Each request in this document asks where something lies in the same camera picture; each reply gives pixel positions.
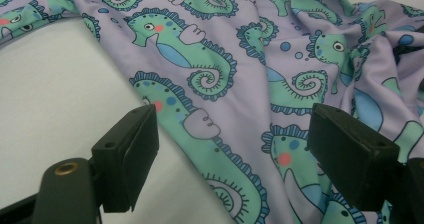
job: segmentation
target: white surface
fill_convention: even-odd
[[[422,0],[395,0],[424,8]],[[0,48],[0,208],[38,191],[46,168],[90,148],[140,100],[80,19]],[[134,213],[114,223],[231,223],[220,201],[161,131]]]

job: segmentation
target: blue dot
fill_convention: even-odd
[[[411,35],[403,35],[399,40],[399,45],[407,46],[414,42],[414,37]]]
[[[295,55],[295,57],[296,57],[296,59],[302,59],[303,53],[297,52],[296,55]]]
[[[168,97],[166,98],[166,104],[173,106],[177,103],[177,99],[175,97]]]
[[[109,10],[108,10],[108,9],[106,9],[106,8],[100,8],[100,9],[98,10],[98,12],[99,12],[99,13],[109,13]]]
[[[292,150],[296,150],[299,147],[300,143],[298,140],[293,140],[290,142],[289,147]]]
[[[291,48],[291,44],[289,42],[283,42],[280,46],[282,51],[288,51]]]

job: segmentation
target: pink cheek spot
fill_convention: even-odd
[[[282,153],[279,157],[278,157],[278,163],[280,163],[281,166],[288,166],[291,163],[291,156],[289,153]]]
[[[7,20],[7,19],[0,19],[0,25],[7,25],[7,24],[9,24],[10,23],[10,21],[9,20]]]
[[[156,112],[160,112],[160,111],[162,111],[162,108],[163,108],[163,104],[162,104],[162,102],[160,102],[160,101],[155,101],[155,102],[153,102],[153,104],[155,105],[155,107],[156,107]]]
[[[156,27],[155,27],[155,31],[156,31],[156,32],[161,32],[161,31],[163,31],[163,26],[162,26],[162,25],[156,26]]]

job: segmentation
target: printed fabric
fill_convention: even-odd
[[[380,0],[0,0],[0,44],[62,18],[94,38],[237,223],[388,223],[306,146],[313,103],[424,157],[424,12]],[[393,49],[403,48],[399,54]]]

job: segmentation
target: seahorse eye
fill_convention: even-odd
[[[18,21],[21,20],[21,15],[18,15],[17,17],[13,18],[12,20],[10,20],[11,23],[16,23]]]
[[[31,31],[32,30],[32,25],[26,25],[20,28],[22,31]]]
[[[153,25],[152,23],[147,23],[146,25],[144,25],[144,28],[148,31],[151,31],[155,29],[155,25]]]
[[[345,50],[345,47],[343,44],[341,44],[340,42],[335,42],[333,45],[334,50],[338,51],[338,52],[342,52]]]

